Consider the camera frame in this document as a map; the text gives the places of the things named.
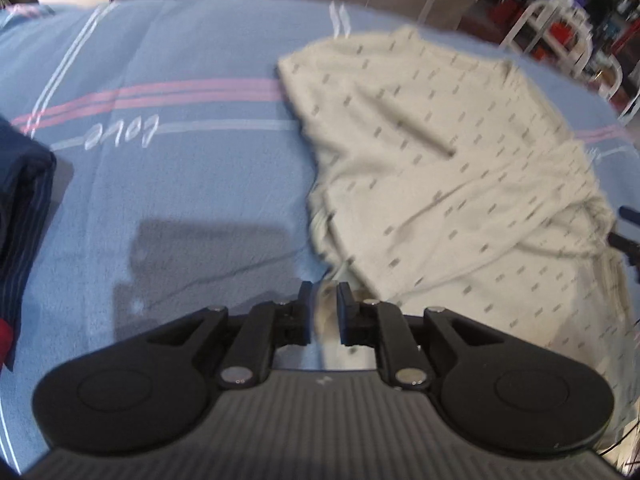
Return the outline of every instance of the black cable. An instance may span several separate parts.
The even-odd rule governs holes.
[[[609,449],[604,450],[602,453],[598,453],[598,455],[605,456],[609,451],[613,451],[614,449],[616,449],[620,444],[622,444],[623,440],[625,440],[633,432],[633,430],[635,430],[635,428],[638,427],[638,425],[640,425],[640,420],[638,420],[634,424],[634,426],[629,431],[627,431],[619,441],[617,441],[613,446],[610,446]]]

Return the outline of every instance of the blue cloth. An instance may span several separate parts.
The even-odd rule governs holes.
[[[346,9],[352,34],[406,23]],[[242,312],[322,278],[305,208],[314,158],[275,65],[333,33],[324,0],[117,0],[97,10],[0,12],[8,60],[0,114],[58,159],[15,372],[0,374],[0,453],[12,467],[24,470],[46,450],[31,394],[57,364],[204,306]],[[461,34],[421,33],[505,55]],[[575,129],[616,122],[597,95],[513,58]],[[619,155],[625,164],[607,155],[596,166],[607,192],[640,171]],[[640,208],[631,185],[612,196]],[[284,353],[287,366],[322,367],[313,345]]]
[[[12,330],[49,209],[55,168],[49,150],[0,119],[0,319]],[[6,337],[0,330],[0,360],[11,344]]]

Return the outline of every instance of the striped navy fabric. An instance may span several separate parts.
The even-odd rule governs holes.
[[[54,155],[0,118],[0,360],[13,342],[22,294],[49,210]]]

